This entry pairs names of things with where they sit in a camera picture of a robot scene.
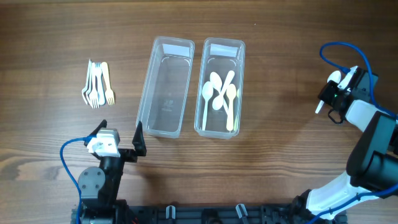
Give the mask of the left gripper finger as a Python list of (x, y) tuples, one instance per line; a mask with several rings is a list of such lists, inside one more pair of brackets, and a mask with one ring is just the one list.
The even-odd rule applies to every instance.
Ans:
[(107, 127), (107, 121), (104, 119), (100, 124), (85, 138), (84, 140), (84, 146), (87, 146), (88, 143), (91, 141), (92, 138), (95, 138), (97, 133), (101, 128), (106, 128)]
[(138, 122), (136, 126), (136, 131), (134, 133), (134, 137), (132, 139), (132, 144), (134, 146), (134, 150), (137, 154), (137, 156), (146, 156), (147, 154), (147, 149), (146, 149), (146, 144), (144, 140), (144, 133), (143, 133), (143, 127), (142, 127), (142, 122)]

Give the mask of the cream plastic spoon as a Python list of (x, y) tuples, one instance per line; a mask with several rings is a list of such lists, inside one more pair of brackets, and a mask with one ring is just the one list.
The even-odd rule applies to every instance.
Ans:
[(226, 122), (226, 129), (228, 131), (232, 131), (233, 130), (233, 125), (234, 125), (234, 121), (233, 121), (233, 116), (234, 116), (234, 106), (233, 106), (233, 102), (234, 99), (236, 97), (236, 86), (234, 84), (230, 84), (228, 86), (228, 89), (226, 91), (226, 96), (228, 97), (229, 100), (229, 104), (228, 104), (228, 117), (227, 117), (227, 122)]

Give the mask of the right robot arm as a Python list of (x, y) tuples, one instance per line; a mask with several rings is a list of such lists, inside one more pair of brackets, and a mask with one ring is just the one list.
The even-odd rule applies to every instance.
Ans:
[(357, 66), (345, 76), (338, 70), (329, 75), (315, 111), (329, 105), (362, 135), (341, 175), (294, 198), (290, 223), (333, 222), (361, 202), (397, 195), (397, 120), (369, 102), (372, 78)]

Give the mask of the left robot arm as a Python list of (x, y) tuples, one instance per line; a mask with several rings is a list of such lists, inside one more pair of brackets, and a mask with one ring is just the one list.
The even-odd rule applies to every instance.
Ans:
[(72, 210), (71, 223), (139, 223), (127, 202), (118, 200), (117, 195), (125, 163), (135, 163), (147, 154), (142, 123), (136, 126), (133, 149), (121, 149), (119, 142), (118, 130), (108, 128), (105, 119), (84, 140), (99, 166), (85, 169), (77, 180), (80, 201)]

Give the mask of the white plastic spoon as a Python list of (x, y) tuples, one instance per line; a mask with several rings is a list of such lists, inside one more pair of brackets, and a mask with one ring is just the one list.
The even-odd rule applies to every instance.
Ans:
[(201, 127), (202, 130), (204, 131), (206, 129), (206, 122), (207, 122), (207, 116), (208, 116), (208, 101), (213, 96), (212, 82), (208, 81), (204, 84), (201, 94), (205, 100), (205, 105), (204, 105), (204, 109), (203, 109), (202, 127)]
[(228, 86), (231, 84), (233, 78), (235, 76), (235, 72), (230, 70), (225, 78), (224, 83), (222, 83), (220, 76), (216, 72), (211, 72), (210, 74), (210, 82), (213, 85), (213, 88), (219, 93), (212, 102), (212, 107), (214, 110), (219, 110), (221, 107), (224, 108), (225, 111), (228, 110), (228, 106), (224, 99), (224, 94)]
[(220, 76), (216, 72), (210, 73), (210, 82), (213, 84), (213, 88), (218, 92), (218, 96), (213, 99), (212, 108), (214, 110), (219, 110), (222, 106), (226, 113), (228, 113), (228, 106), (224, 99), (224, 94), (226, 92), (226, 85), (223, 84)]
[[(336, 71), (332, 72), (329, 75), (328, 79), (327, 79), (327, 83), (329, 81), (333, 81), (335, 83), (339, 83), (341, 81), (341, 72), (339, 70), (336, 70)], [(317, 108), (315, 110), (316, 114), (318, 114), (320, 112), (320, 110), (323, 107), (323, 105), (324, 105), (324, 101), (320, 100), (320, 102), (319, 102), (319, 104), (318, 104), (318, 106), (317, 106)]]

